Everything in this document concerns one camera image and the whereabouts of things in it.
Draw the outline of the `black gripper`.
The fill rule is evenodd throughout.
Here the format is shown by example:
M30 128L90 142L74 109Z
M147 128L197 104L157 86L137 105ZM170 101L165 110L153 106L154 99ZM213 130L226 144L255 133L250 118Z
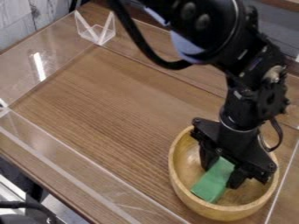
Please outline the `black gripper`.
M207 171L219 158L226 158L235 169L227 187L238 189L246 179L266 184L277 173L277 162L259 140L259 129L233 129L222 120L195 117L191 121L191 137L201 146L201 165Z

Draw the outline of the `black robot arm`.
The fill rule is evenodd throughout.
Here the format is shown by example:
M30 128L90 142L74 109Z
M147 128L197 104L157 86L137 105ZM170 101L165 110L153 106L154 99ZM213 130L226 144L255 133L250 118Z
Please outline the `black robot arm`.
M171 29L183 61L211 64L225 74L227 98L217 122L193 120L191 136L201 144L201 163L209 170L219 158L234 164L227 186L246 179L266 183L277 172L261 126L278 125L286 112L286 57L258 29L258 10L242 0L141 0Z

